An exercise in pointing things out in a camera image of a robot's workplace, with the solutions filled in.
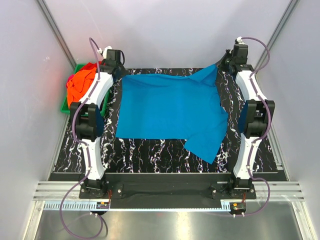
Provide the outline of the blue t shirt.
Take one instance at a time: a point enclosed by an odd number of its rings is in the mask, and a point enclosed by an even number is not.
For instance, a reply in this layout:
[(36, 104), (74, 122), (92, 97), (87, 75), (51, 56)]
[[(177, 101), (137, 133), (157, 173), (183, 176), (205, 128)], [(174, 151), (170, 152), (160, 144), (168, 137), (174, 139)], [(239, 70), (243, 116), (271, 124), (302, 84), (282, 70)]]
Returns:
[(212, 164), (228, 126), (217, 74), (213, 64), (189, 76), (126, 75), (116, 137), (185, 140), (186, 150)]

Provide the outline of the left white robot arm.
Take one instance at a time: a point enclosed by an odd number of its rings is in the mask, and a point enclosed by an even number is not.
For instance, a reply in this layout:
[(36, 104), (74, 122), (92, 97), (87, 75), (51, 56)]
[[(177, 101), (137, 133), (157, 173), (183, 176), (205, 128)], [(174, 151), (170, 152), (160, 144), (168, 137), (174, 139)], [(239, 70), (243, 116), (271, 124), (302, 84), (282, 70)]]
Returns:
[(105, 95), (125, 73), (125, 55), (122, 50), (110, 46), (99, 49), (103, 60), (97, 65), (93, 82), (84, 96), (70, 105), (71, 128), (74, 140), (82, 148), (85, 174), (81, 190), (103, 198), (108, 193), (105, 169), (102, 165), (100, 141), (104, 132), (104, 117), (100, 105), (106, 102)]

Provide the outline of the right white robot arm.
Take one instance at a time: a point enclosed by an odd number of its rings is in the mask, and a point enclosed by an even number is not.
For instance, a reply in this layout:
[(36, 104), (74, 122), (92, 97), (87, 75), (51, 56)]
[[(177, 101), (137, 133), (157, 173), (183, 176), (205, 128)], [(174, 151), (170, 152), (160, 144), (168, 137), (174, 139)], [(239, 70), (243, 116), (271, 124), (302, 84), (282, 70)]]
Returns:
[(241, 136), (239, 154), (226, 186), (228, 195), (235, 199), (254, 190), (254, 161), (260, 143), (270, 130), (275, 110), (275, 102), (262, 93), (253, 67), (247, 64), (248, 53), (248, 45), (236, 40), (233, 49), (227, 49), (219, 63), (221, 70), (232, 75), (244, 98), (238, 120)]

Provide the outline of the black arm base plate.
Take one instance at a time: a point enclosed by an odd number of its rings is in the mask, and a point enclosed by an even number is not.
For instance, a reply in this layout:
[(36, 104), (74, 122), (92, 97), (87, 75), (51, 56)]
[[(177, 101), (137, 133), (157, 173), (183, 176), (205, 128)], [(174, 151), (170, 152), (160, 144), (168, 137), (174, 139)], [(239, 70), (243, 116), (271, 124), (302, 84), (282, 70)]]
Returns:
[(235, 179), (232, 173), (106, 173), (101, 180), (85, 180), (79, 191), (81, 199), (141, 195), (195, 195), (218, 200), (257, 198), (253, 182)]

